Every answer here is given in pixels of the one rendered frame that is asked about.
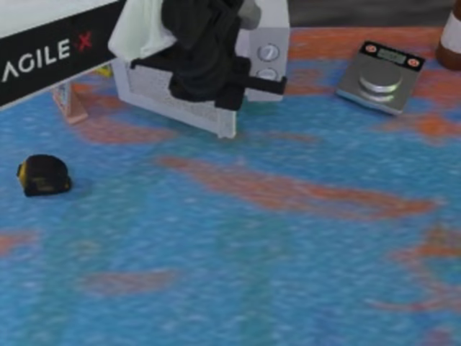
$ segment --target red x logo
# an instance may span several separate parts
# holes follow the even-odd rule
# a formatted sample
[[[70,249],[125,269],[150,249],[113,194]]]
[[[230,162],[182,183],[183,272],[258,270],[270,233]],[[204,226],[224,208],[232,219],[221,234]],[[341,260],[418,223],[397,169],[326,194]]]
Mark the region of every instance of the red x logo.
[[[85,48],[91,48],[91,31],[79,35],[79,43],[74,43],[74,46],[79,50],[80,53],[83,52]]]

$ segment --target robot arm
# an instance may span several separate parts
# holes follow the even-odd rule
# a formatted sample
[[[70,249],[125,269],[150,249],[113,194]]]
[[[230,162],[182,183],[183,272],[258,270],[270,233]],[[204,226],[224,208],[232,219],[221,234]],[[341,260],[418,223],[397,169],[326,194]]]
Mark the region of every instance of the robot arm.
[[[172,72],[177,99],[238,110],[246,88],[285,91],[285,77],[251,77],[251,61],[236,55],[240,29],[257,27],[260,18],[254,0],[128,0],[109,49],[132,68]]]

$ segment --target brown bottle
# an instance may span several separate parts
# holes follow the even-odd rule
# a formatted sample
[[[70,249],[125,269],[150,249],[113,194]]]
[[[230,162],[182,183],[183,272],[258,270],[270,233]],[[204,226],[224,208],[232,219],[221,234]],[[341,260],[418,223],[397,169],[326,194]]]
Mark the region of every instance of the brown bottle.
[[[435,55],[443,67],[461,71],[461,0],[456,1]]]

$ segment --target scale weighing plate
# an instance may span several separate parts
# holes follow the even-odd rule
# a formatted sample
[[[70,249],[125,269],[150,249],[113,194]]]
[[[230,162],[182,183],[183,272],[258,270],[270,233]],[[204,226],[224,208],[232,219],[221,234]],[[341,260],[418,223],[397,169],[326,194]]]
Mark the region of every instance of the scale weighing plate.
[[[336,93],[366,107],[402,114],[425,62],[413,54],[365,41]]]

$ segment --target blue and orange painted surface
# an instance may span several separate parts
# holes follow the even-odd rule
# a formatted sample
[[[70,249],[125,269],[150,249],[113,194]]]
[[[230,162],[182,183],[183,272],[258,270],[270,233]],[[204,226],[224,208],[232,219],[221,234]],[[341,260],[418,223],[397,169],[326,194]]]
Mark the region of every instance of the blue and orange painted surface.
[[[280,104],[222,141],[118,101],[0,114],[1,346],[460,346],[461,75],[438,29],[295,30]],[[395,119],[332,95],[365,39],[429,59]],[[22,195],[64,159],[72,193]]]

